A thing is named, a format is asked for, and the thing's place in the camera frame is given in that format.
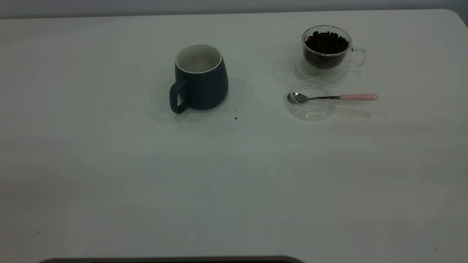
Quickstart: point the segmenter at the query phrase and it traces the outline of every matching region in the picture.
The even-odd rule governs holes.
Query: dark blue mug
[[[227,73],[221,53],[197,44],[184,48],[175,58],[175,83],[169,92],[171,110],[182,113],[188,107],[212,109],[226,98]],[[177,105],[177,97],[182,103]]]

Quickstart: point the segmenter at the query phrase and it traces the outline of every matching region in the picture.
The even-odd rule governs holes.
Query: tabletop
[[[367,50],[322,121],[286,109],[302,33]],[[0,261],[285,255],[468,261],[468,29],[447,10],[0,21]],[[176,115],[174,57],[227,99]]]

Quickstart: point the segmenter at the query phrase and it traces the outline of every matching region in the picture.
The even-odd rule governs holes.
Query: mug rim
[[[184,50],[186,50],[186,49],[188,49],[188,48],[194,47],[194,46],[208,46],[208,47],[214,48],[214,49],[216,50],[216,52],[218,52],[218,54],[219,54],[219,61],[218,61],[218,63],[216,64],[216,66],[214,66],[213,68],[211,68],[211,69],[209,69],[209,70],[207,70],[207,71],[203,71],[203,72],[190,72],[190,71],[186,71],[186,70],[182,69],[182,68],[178,65],[178,63],[177,63],[177,58],[179,57],[180,53],[182,53],[182,51],[184,51]],[[217,67],[221,64],[221,61],[223,61],[223,54],[221,54],[221,52],[220,52],[217,48],[215,48],[215,47],[212,46],[212,45],[208,45],[208,44],[193,44],[193,45],[184,47],[183,49],[181,49],[181,50],[177,53],[177,55],[175,56],[175,59],[174,59],[175,66],[176,66],[178,69],[182,70],[183,72],[189,73],[189,74],[203,74],[203,73],[210,72],[210,71],[214,70],[215,68],[217,68]]]
[[[320,52],[317,52],[317,51],[314,51],[312,49],[310,49],[307,45],[306,45],[306,41],[304,40],[304,37],[306,36],[306,33],[307,31],[311,30],[311,29],[314,29],[314,28],[318,28],[318,27],[329,27],[329,28],[335,28],[335,29],[338,29],[338,30],[341,30],[343,33],[346,34],[346,36],[350,39],[350,44],[348,45],[348,48],[341,51],[340,53],[334,53],[334,54],[326,54],[326,53],[320,53]],[[339,28],[339,27],[336,27],[336,26],[330,26],[330,25],[318,25],[318,26],[314,26],[314,27],[311,27],[309,29],[307,29],[306,31],[304,31],[304,33],[302,34],[302,39],[301,39],[301,42],[302,42],[302,45],[310,52],[314,53],[314,54],[317,54],[319,56],[324,56],[324,57],[336,57],[336,56],[339,56],[339,55],[342,55],[346,52],[348,52],[351,48],[352,48],[352,38],[350,36],[350,34],[348,34],[348,32],[344,31],[343,29]]]

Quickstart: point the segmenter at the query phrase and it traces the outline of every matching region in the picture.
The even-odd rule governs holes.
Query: gray wall
[[[0,18],[445,8],[468,23],[468,0],[0,0]]]

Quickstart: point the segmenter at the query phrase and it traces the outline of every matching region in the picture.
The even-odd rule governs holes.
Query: glass cup
[[[330,32],[338,34],[339,37],[343,37],[348,41],[348,48],[336,54],[325,54],[310,49],[306,45],[306,40],[316,31],[318,33]],[[296,66],[306,79],[320,80],[326,83],[334,82],[341,78],[346,71],[356,69],[366,61],[366,51],[364,49],[353,48],[351,36],[338,27],[320,25],[309,28],[302,34],[301,41],[302,57]],[[356,62],[351,63],[353,52],[360,53],[361,56]]]

